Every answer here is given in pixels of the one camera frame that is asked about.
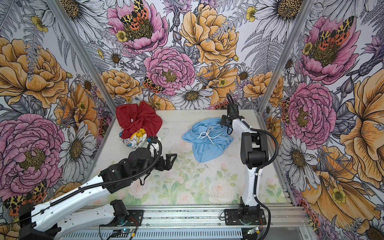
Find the light blue drawstring cloth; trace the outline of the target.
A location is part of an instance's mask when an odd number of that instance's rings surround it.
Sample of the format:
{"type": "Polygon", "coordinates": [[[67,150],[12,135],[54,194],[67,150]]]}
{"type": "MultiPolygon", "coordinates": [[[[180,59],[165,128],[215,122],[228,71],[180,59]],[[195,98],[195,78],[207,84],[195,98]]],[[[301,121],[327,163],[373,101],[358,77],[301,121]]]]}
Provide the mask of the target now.
{"type": "Polygon", "coordinates": [[[200,121],[182,135],[182,139],[192,144],[195,159],[205,163],[221,156],[234,138],[227,133],[228,128],[220,124],[220,118],[200,121]]]}

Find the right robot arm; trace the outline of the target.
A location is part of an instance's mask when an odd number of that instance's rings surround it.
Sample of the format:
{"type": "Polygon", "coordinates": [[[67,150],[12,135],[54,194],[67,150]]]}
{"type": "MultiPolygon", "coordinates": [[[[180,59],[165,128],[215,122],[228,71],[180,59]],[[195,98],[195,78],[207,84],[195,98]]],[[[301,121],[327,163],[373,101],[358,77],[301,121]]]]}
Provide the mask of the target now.
{"type": "Polygon", "coordinates": [[[241,137],[240,158],[246,168],[245,187],[238,209],[224,211],[226,225],[265,225],[267,221],[259,200],[259,180],[270,160],[268,134],[251,127],[240,116],[235,104],[228,105],[227,114],[222,116],[220,124],[228,128],[229,134],[235,132],[241,137]]]}

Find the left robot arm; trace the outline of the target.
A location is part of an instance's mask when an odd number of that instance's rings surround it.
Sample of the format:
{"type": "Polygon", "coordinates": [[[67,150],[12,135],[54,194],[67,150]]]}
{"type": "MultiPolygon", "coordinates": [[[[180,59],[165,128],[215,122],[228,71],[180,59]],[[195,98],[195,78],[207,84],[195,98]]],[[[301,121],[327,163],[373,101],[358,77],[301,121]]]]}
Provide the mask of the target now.
{"type": "Polygon", "coordinates": [[[102,170],[85,184],[43,204],[32,203],[19,210],[21,240],[59,240],[68,234],[93,226],[118,227],[139,221],[130,216],[121,200],[82,211],[81,208],[100,197],[129,187],[134,181],[144,184],[153,170],[169,171],[177,154],[162,157],[161,147],[138,148],[117,164],[102,170]]]}

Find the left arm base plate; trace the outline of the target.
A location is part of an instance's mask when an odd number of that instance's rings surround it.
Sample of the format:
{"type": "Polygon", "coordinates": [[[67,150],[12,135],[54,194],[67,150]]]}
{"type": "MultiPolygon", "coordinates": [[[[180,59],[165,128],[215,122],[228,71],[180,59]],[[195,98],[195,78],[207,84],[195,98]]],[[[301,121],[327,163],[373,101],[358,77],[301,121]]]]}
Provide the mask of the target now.
{"type": "Polygon", "coordinates": [[[110,223],[103,224],[101,227],[140,227],[143,215],[143,210],[128,210],[127,213],[114,217],[110,223]]]}

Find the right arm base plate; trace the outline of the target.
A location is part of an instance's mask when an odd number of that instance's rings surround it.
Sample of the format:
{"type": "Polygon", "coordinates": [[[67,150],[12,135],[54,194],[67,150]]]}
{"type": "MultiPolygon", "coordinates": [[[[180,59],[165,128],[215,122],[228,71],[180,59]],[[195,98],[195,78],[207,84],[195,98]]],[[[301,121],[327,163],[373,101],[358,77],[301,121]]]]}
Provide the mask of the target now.
{"type": "Polygon", "coordinates": [[[224,211],[225,224],[227,226],[266,226],[267,219],[263,209],[246,213],[239,209],[225,209],[224,211]]]}

